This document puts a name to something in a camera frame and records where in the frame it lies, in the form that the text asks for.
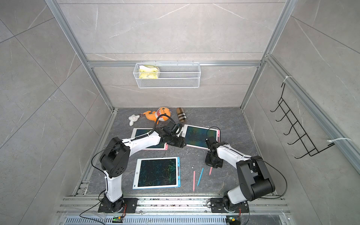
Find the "long pink stylus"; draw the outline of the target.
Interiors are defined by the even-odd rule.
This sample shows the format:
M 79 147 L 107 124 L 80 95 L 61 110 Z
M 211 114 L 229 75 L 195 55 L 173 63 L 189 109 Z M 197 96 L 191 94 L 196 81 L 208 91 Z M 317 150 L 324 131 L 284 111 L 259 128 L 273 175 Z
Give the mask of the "long pink stylus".
M 193 192 L 195 192 L 195 186 L 196 186 L 196 172 L 193 171 L 193 185 L 192 185 Z

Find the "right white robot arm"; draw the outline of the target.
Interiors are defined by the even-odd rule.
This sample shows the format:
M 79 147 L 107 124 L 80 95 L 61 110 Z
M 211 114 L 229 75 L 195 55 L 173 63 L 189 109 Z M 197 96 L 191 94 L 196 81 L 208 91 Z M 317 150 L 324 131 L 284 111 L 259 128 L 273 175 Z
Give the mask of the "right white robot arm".
M 208 148 L 206 165 L 222 168 L 226 161 L 237 170 L 238 186 L 225 192 L 223 196 L 223 205 L 227 211 L 233 212 L 242 203 L 275 191 L 275 184 L 262 157 L 240 153 L 228 143 L 218 142 L 214 137 L 207 138 L 205 143 Z

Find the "white small plush toy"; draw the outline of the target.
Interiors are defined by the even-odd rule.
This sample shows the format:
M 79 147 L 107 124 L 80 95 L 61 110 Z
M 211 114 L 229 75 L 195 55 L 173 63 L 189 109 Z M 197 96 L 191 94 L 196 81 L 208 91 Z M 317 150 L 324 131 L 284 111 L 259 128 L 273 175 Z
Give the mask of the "white small plush toy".
M 137 122 L 140 117 L 141 117 L 140 115 L 135 115 L 135 114 L 129 116 L 129 118 L 128 118 L 129 119 L 129 125 L 133 126 L 134 123 Z

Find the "left pink framed writing tablet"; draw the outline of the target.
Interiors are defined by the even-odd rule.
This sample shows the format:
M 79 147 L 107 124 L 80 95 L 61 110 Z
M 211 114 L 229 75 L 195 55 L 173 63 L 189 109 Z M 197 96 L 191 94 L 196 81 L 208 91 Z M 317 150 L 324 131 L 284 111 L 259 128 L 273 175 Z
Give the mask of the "left pink framed writing tablet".
M 132 131 L 131 138 L 144 135 L 151 131 L 151 128 L 134 128 Z M 160 142 L 157 145 L 149 146 L 144 150 L 159 150 L 159 151 L 166 151 L 168 149 L 168 145 L 165 142 Z

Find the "orange shark plush toy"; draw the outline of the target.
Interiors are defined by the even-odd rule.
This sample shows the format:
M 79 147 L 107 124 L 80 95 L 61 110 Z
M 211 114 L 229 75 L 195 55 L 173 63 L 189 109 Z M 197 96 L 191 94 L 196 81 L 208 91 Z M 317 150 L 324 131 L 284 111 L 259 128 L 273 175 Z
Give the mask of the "orange shark plush toy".
M 157 111 L 146 111 L 142 115 L 145 116 L 150 121 L 165 122 L 169 118 L 166 116 L 161 116 L 162 114 L 166 114 L 167 116 L 171 116 L 171 111 L 169 108 L 161 107 Z

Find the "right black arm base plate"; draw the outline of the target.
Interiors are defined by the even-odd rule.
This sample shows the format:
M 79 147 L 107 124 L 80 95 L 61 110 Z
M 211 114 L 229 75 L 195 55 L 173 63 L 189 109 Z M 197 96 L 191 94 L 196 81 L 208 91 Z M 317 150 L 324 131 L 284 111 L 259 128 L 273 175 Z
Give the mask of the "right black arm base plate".
M 233 204 L 227 197 L 211 198 L 207 206 L 211 208 L 212 213 L 249 213 L 247 202 Z

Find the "blue stylus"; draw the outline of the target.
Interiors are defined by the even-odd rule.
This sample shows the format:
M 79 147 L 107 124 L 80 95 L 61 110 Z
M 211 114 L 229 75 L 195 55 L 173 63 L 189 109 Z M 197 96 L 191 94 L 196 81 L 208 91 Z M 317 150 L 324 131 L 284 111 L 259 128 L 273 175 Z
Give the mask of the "blue stylus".
M 200 182 L 201 182 L 201 178 L 202 178 L 203 172 L 204 172 L 204 168 L 202 168 L 202 170 L 201 170 L 201 172 L 200 172 L 200 175 L 199 175 L 199 178 L 198 178 L 198 182 L 197 182 L 197 186 L 199 186 L 199 184 L 200 184 Z

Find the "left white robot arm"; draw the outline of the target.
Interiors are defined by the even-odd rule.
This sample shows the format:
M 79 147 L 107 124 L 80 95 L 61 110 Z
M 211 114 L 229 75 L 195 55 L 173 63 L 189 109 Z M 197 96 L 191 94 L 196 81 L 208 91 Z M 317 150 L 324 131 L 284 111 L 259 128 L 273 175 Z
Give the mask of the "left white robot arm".
M 99 158 L 105 174 L 106 190 L 98 212 L 118 213 L 125 209 L 122 192 L 122 174 L 125 172 L 131 155 L 150 146 L 166 143 L 183 148 L 185 138 L 180 136 L 183 125 L 175 122 L 161 127 L 154 127 L 150 132 L 130 139 L 111 139 Z

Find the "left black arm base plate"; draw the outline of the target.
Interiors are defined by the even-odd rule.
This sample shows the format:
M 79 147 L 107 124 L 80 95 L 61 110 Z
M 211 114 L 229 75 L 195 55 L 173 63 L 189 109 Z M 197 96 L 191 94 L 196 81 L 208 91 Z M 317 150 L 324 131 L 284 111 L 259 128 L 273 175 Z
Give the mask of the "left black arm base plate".
M 115 202 L 111 202 L 104 197 L 99 204 L 98 213 L 135 213 L 138 198 L 120 198 Z

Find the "yellow white cloth in basket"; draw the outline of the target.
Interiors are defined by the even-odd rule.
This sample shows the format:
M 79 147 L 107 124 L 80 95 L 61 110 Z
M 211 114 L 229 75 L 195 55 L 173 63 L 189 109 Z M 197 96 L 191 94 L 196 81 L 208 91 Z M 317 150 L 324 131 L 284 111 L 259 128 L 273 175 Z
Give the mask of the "yellow white cloth in basket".
M 158 79 L 160 70 L 152 65 L 139 66 L 139 79 Z

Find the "pink framed writing tablet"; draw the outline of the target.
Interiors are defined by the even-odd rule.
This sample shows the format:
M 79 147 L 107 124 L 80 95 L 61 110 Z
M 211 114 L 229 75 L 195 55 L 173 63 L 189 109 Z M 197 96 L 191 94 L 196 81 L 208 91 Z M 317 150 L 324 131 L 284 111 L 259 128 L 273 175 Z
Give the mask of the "pink framed writing tablet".
M 144 135 L 151 131 L 151 128 L 134 128 L 132 131 L 131 138 Z M 168 149 L 168 145 L 165 142 L 160 142 L 157 145 L 149 146 L 144 150 L 159 150 L 159 151 L 166 151 Z
M 220 142 L 221 131 L 218 127 L 199 127 L 193 125 L 184 125 L 181 136 L 185 138 L 188 147 L 206 150 L 206 139 L 209 137 L 216 138 Z

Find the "right pink framed writing tablet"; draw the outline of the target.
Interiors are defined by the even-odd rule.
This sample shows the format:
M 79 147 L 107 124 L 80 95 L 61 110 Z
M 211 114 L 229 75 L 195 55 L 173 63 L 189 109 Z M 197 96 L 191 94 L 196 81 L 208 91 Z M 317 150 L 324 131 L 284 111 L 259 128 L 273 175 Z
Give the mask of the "right pink framed writing tablet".
M 185 138 L 188 147 L 206 150 L 206 139 L 209 137 L 216 138 L 220 142 L 221 131 L 218 127 L 199 127 L 193 125 L 184 125 L 181 136 Z

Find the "blue framed writing tablet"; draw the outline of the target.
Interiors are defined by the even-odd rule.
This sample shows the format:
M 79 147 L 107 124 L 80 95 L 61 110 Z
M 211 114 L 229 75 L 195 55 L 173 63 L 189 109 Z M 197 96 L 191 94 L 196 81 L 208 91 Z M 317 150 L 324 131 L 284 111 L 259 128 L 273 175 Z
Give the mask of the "blue framed writing tablet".
M 181 171 L 179 157 L 138 159 L 133 189 L 179 188 Z

